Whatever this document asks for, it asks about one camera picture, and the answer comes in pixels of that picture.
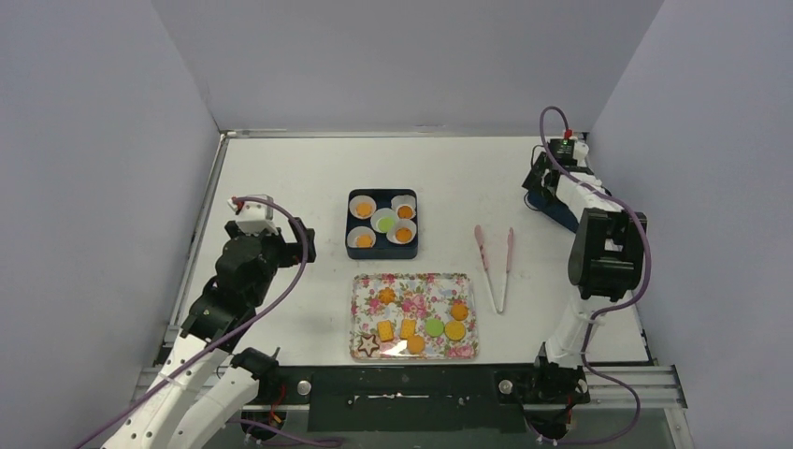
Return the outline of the dark blue box lid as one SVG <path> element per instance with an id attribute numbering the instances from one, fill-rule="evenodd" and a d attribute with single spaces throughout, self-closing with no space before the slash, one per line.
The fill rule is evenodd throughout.
<path id="1" fill-rule="evenodd" d="M 573 234 L 577 232 L 578 219 L 569 207 L 558 200 L 552 192 L 545 189 L 530 190 L 526 192 L 524 201 L 530 210 L 544 214 Z"/>

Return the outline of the orange speckled round cookie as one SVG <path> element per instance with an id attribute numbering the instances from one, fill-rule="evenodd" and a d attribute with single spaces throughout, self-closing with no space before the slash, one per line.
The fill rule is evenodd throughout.
<path id="1" fill-rule="evenodd" d="M 395 232 L 395 240 L 399 244 L 407 244 L 413 239 L 413 232 L 408 227 L 400 227 Z"/>

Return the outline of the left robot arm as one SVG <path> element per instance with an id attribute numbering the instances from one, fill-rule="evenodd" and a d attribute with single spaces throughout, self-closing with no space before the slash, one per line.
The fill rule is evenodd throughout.
<path id="1" fill-rule="evenodd" d="M 281 268 L 300 271 L 316 259 L 314 231 L 289 220 L 296 239 L 285 240 L 267 215 L 241 213 L 228 222 L 229 236 L 215 273 L 188 311 L 180 334 L 147 391 L 123 413 L 106 448 L 198 448 L 246 401 L 266 402 L 279 392 L 271 355 L 248 348 L 220 386 L 230 396 L 199 397 L 210 375 L 232 354 L 251 327 L 256 309 Z"/>

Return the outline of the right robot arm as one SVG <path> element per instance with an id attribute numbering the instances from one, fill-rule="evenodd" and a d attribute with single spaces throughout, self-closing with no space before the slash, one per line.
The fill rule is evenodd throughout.
<path id="1" fill-rule="evenodd" d="M 638 358 L 634 314 L 602 309 L 612 286 L 636 282 L 642 245 L 614 245 L 606 210 L 583 206 L 567 178 L 565 204 L 583 212 L 576 231 L 523 206 L 533 138 L 297 138 L 264 153 L 267 188 L 316 231 L 315 263 L 264 327 L 283 336 L 289 363 Z M 392 227 L 412 233 L 409 259 L 364 259 L 356 244 L 368 227 L 344 200 L 377 188 L 384 206 L 417 198 L 416 218 Z"/>

